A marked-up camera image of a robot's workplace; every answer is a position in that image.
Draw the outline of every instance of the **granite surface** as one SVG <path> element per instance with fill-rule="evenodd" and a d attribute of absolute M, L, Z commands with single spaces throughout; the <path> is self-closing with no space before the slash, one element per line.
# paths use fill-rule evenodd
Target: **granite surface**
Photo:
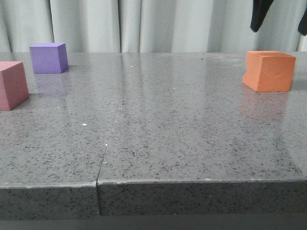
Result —
<path fill-rule="evenodd" d="M 307 77 L 242 85 L 245 53 L 69 54 L 0 112 L 0 219 L 307 212 Z"/>

